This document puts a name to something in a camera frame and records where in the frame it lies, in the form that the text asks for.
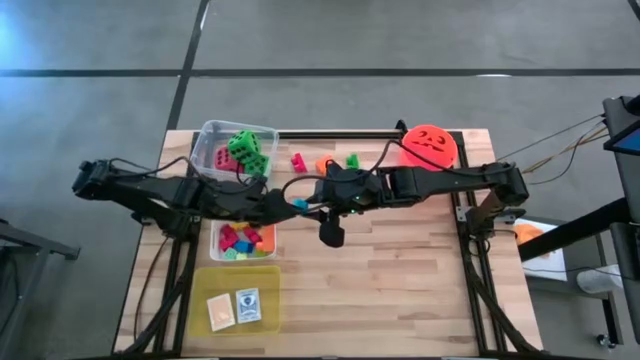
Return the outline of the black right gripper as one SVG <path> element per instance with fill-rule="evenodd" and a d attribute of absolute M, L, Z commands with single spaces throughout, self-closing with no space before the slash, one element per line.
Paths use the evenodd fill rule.
<path fill-rule="evenodd" d="M 325 204 L 338 214 L 362 213 L 380 207 L 382 192 L 380 178 L 369 171 L 329 167 L 326 177 L 316 181 L 313 203 Z M 340 248 L 344 237 L 340 217 L 331 212 L 322 213 L 319 239 L 331 248 Z"/>

